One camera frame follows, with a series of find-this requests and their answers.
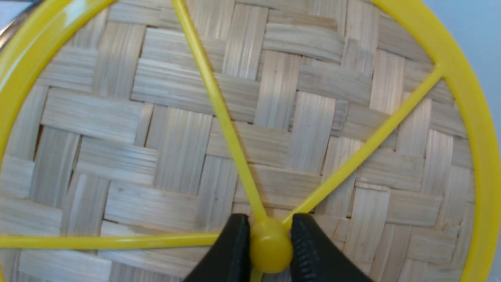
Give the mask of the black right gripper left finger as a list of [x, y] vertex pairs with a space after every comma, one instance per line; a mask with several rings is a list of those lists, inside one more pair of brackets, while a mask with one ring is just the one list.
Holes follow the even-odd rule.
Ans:
[[251, 276], [249, 217], [232, 214], [214, 245], [185, 282], [248, 282]]

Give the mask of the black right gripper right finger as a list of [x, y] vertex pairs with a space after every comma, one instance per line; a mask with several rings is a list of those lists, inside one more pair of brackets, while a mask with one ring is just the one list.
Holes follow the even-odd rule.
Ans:
[[371, 281], [331, 242], [311, 214], [294, 214], [290, 235], [293, 245], [290, 278], [293, 282]]

